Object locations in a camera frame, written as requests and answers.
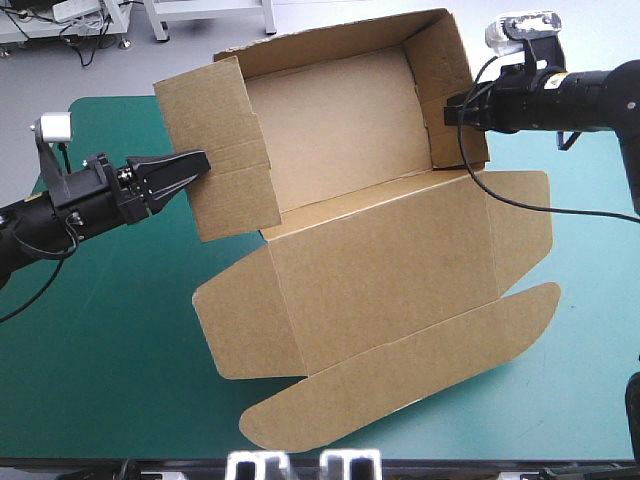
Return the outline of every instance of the white shelf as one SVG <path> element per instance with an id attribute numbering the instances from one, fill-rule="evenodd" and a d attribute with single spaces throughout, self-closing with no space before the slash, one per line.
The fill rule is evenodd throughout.
<path id="1" fill-rule="evenodd" d="M 193 20 L 234 15 L 262 15 L 260 0 L 218 1 L 211 8 L 211 0 L 172 0 L 156 3 L 156 13 L 161 20 Z"/>
<path id="2" fill-rule="evenodd" d="M 109 25 L 107 33 L 126 33 L 129 29 L 131 4 L 120 7 L 116 3 L 117 0 L 103 0 L 103 2 L 107 12 L 112 18 L 112 22 Z M 48 12 L 46 16 L 52 18 L 53 14 Z M 20 28 L 31 38 L 57 37 L 60 34 L 60 31 L 65 27 L 64 25 L 38 20 L 36 18 L 24 23 L 17 19 L 15 20 Z M 97 35 L 98 33 L 99 31 L 97 30 L 86 30 L 82 27 L 71 27 L 66 29 L 64 32 L 65 35 Z M 0 12 L 0 44 L 24 42 L 25 40 L 24 35 L 16 28 L 9 17 L 4 12 Z"/>
<path id="3" fill-rule="evenodd" d="M 199 18 L 264 15 L 267 33 L 276 33 L 272 0 L 143 0 L 156 39 L 169 39 L 166 22 Z"/>

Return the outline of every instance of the table surface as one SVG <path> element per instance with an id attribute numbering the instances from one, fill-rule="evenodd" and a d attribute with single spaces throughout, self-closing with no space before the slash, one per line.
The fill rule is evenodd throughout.
<path id="1" fill-rule="evenodd" d="M 98 151 L 116 165 L 171 151 L 154 97 L 84 98 L 71 111 L 76 168 Z M 612 134 L 583 135 L 566 153 L 551 133 L 489 141 L 492 169 L 549 172 L 555 205 L 631 212 Z M 563 287 L 533 347 L 335 446 L 378 447 L 385 458 L 630 458 L 623 397 L 640 353 L 640 229 L 556 216 L 554 230 L 551 254 L 513 289 Z M 222 379 L 191 296 L 262 243 L 251 233 L 202 244 L 182 193 L 161 214 L 82 244 L 44 297 L 0 326 L 0 457 L 214 458 L 254 448 L 240 414 L 297 379 Z M 0 310 L 52 268 L 14 274 Z"/>

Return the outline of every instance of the open cardboard box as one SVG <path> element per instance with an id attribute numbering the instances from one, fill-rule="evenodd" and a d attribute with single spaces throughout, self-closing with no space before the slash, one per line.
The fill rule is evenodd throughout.
<path id="1" fill-rule="evenodd" d="M 249 408 L 270 449 L 326 445 L 507 362 L 559 289 L 502 295 L 549 251 L 548 214 L 500 204 L 460 164 L 446 99 L 471 83 L 443 9 L 276 37 L 155 85 L 176 150 L 212 173 L 190 201 L 203 241 L 266 245 L 202 285 L 194 306 L 226 378 L 306 376 Z M 473 159 L 484 135 L 467 130 Z M 548 204 L 541 172 L 482 172 Z"/>

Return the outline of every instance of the cardboard flap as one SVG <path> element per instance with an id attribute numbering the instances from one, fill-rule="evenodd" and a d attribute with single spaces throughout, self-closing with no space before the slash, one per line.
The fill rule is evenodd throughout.
<path id="1" fill-rule="evenodd" d="M 223 377 L 306 375 L 268 246 L 199 287 L 193 305 Z"/>
<path id="2" fill-rule="evenodd" d="M 188 188 L 200 238 L 280 223 L 262 130 L 237 59 L 158 82 L 154 89 L 174 149 L 203 149 L 211 163 L 211 172 Z"/>
<path id="3" fill-rule="evenodd" d="M 420 106 L 429 131 L 431 162 L 434 168 L 462 165 L 457 131 L 444 124 L 447 99 L 471 87 L 467 56 L 453 15 L 442 16 L 403 43 L 413 70 Z M 465 147 L 472 163 L 489 160 L 484 133 L 465 128 Z"/>
<path id="4" fill-rule="evenodd" d="M 544 172 L 483 172 L 487 186 L 507 198 L 549 206 Z M 512 207 L 485 195 L 491 222 L 496 281 L 500 295 L 547 256 L 553 245 L 551 214 Z"/>
<path id="5" fill-rule="evenodd" d="M 467 175 L 269 243 L 309 374 L 499 297 L 484 196 Z"/>
<path id="6" fill-rule="evenodd" d="M 541 285 L 352 357 L 249 408 L 240 429 L 270 450 L 327 445 L 513 359 L 542 334 L 559 296 Z"/>
<path id="7" fill-rule="evenodd" d="M 214 59 L 237 56 L 245 78 L 251 78 L 398 45 L 446 14 L 437 9 L 317 28 L 233 48 Z"/>

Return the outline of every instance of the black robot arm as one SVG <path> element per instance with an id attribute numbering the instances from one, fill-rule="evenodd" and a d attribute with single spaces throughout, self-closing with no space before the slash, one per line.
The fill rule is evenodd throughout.
<path id="1" fill-rule="evenodd" d="M 536 21 L 547 28 L 534 28 Z M 464 124 L 502 133 L 557 131 L 560 139 L 564 132 L 574 132 L 569 142 L 559 142 L 562 150 L 582 132 L 613 130 L 620 141 L 633 206 L 640 213 L 640 60 L 613 71 L 568 73 L 555 13 L 505 17 L 492 27 L 502 36 L 502 46 L 512 48 L 508 53 L 524 51 L 525 62 L 503 66 L 495 81 L 478 85 L 476 91 L 482 93 L 467 105 Z M 463 92 L 448 100 L 447 125 L 457 125 L 466 96 Z"/>
<path id="2" fill-rule="evenodd" d="M 0 288 L 37 260 L 61 260 L 80 242 L 154 215 L 210 170 L 204 152 L 129 157 L 115 168 L 94 155 L 76 172 L 62 171 L 51 144 L 69 141 L 68 114 L 45 114 L 32 127 L 47 191 L 0 208 Z"/>

